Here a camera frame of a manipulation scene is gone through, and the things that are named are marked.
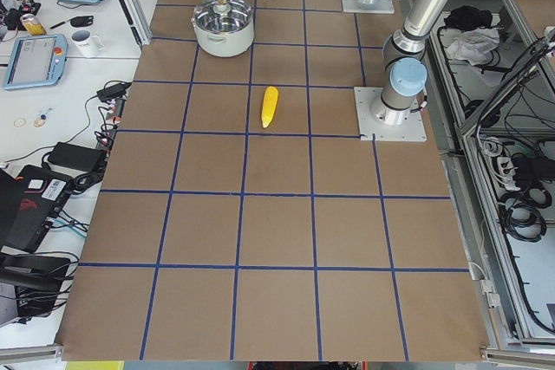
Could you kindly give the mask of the glass pot lid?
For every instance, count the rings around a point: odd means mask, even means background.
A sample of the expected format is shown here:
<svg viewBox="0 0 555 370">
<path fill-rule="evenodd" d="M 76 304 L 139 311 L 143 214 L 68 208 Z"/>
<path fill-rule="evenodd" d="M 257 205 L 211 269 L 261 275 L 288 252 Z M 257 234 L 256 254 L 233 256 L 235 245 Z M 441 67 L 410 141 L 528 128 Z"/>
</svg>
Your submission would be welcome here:
<svg viewBox="0 0 555 370">
<path fill-rule="evenodd" d="M 245 0 L 203 0 L 194 8 L 192 20 L 209 33 L 231 34 L 251 23 L 252 7 Z"/>
</svg>

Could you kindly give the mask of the yellow corn cob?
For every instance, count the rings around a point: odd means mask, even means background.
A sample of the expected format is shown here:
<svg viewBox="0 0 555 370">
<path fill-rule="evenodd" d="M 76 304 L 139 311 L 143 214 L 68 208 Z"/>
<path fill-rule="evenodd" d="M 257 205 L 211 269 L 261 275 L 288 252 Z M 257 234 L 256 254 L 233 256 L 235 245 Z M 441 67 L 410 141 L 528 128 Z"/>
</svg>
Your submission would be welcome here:
<svg viewBox="0 0 555 370">
<path fill-rule="evenodd" d="M 273 121 L 277 110 L 279 91 L 274 86 L 268 86 L 264 91 L 261 108 L 261 123 L 263 128 L 267 128 Z"/>
</svg>

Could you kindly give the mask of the white cooking pot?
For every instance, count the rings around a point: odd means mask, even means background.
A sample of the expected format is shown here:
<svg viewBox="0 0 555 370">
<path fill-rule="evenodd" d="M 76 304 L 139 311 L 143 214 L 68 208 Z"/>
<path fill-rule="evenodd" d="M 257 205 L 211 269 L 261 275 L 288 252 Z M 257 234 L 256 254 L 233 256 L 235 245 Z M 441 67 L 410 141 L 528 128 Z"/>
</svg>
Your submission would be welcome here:
<svg viewBox="0 0 555 370">
<path fill-rule="evenodd" d="M 212 34 L 196 28 L 191 18 L 193 30 L 199 46 L 208 54 L 218 57 L 233 57 L 244 53 L 254 40 L 253 9 L 251 23 L 238 32 L 231 34 Z"/>
</svg>

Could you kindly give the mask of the black small power brick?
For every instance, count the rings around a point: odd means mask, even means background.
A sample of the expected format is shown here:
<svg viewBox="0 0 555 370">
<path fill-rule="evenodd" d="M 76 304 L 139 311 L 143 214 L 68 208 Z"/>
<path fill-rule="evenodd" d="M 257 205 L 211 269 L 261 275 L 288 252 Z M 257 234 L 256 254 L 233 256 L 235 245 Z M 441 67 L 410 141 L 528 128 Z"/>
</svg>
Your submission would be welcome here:
<svg viewBox="0 0 555 370">
<path fill-rule="evenodd" d="M 103 102 L 123 97 L 132 83 L 127 81 L 119 81 L 110 86 L 105 86 L 96 92 L 96 97 Z"/>
</svg>

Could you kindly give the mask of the white mug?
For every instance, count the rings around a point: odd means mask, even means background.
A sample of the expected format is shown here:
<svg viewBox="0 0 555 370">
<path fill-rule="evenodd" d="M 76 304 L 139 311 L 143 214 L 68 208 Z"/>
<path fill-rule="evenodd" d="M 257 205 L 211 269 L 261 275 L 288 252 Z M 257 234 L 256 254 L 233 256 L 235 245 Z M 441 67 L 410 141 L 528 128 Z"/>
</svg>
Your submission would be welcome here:
<svg viewBox="0 0 555 370">
<path fill-rule="evenodd" d="M 101 38 L 85 29 L 75 31 L 71 40 L 85 58 L 95 58 L 104 49 Z"/>
</svg>

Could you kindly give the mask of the black cloth bundle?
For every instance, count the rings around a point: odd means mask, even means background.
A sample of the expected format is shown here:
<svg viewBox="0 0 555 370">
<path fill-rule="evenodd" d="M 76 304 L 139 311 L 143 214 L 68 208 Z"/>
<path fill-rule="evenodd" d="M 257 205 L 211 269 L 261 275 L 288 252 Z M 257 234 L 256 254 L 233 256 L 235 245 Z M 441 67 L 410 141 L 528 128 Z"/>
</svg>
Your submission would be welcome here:
<svg viewBox="0 0 555 370">
<path fill-rule="evenodd" d="M 493 15 L 489 10 L 479 10 L 473 6 L 463 5 L 454 9 L 444 19 L 449 28 L 470 31 L 479 28 L 489 29 L 493 22 Z"/>
</svg>

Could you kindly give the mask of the white crumpled cloth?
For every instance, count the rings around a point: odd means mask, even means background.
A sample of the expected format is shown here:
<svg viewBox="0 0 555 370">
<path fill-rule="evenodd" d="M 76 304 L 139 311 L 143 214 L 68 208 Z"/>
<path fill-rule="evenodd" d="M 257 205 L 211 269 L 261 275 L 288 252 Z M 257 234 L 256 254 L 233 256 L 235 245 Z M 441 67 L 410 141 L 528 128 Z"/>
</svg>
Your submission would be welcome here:
<svg viewBox="0 0 555 370">
<path fill-rule="evenodd" d="M 486 64 L 499 44 L 497 29 L 474 29 L 457 35 L 447 47 L 446 55 L 450 60 L 467 61 L 474 66 Z"/>
</svg>

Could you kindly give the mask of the brown paper table cover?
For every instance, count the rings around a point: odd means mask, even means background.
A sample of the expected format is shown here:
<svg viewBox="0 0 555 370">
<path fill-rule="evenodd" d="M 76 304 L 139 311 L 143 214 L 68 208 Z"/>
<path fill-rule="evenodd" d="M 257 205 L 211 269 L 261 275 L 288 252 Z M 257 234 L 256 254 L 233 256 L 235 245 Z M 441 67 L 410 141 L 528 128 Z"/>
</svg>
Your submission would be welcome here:
<svg viewBox="0 0 555 370">
<path fill-rule="evenodd" d="M 65 360 L 474 361 L 487 337 L 433 138 L 360 140 L 402 15 L 245 0 L 197 41 L 159 0 L 57 341 Z M 262 127 L 264 91 L 279 91 Z"/>
</svg>

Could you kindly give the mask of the blue teach pendant near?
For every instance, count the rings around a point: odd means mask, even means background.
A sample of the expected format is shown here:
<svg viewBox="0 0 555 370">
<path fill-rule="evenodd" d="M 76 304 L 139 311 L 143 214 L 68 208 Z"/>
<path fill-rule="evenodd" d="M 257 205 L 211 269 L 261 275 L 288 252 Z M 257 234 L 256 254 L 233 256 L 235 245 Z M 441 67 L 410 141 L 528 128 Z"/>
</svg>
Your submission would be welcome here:
<svg viewBox="0 0 555 370">
<path fill-rule="evenodd" d="M 68 42 L 61 34 L 17 38 L 3 88 L 15 90 L 55 85 L 62 77 L 67 52 Z"/>
</svg>

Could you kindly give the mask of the black power adapter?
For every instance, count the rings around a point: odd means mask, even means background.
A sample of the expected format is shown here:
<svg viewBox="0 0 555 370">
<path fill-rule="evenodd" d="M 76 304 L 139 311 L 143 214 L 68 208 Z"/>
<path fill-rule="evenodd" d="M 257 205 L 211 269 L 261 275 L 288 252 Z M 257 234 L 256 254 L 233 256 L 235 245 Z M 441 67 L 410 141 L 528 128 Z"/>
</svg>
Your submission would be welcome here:
<svg viewBox="0 0 555 370">
<path fill-rule="evenodd" d="M 49 153 L 48 162 L 55 166 L 92 172 L 105 162 L 105 158 L 106 152 L 101 149 L 58 142 Z"/>
</svg>

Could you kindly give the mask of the black laptop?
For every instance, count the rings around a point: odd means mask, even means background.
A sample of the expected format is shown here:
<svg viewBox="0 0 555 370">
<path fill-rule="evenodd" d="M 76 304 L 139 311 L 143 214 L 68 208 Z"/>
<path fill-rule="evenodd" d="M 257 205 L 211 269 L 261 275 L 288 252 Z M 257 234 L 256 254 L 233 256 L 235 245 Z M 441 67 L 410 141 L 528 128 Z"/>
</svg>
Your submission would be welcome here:
<svg viewBox="0 0 555 370">
<path fill-rule="evenodd" d="M 1 172 L 1 243 L 36 251 L 73 190 L 72 177 L 39 166 Z"/>
</svg>

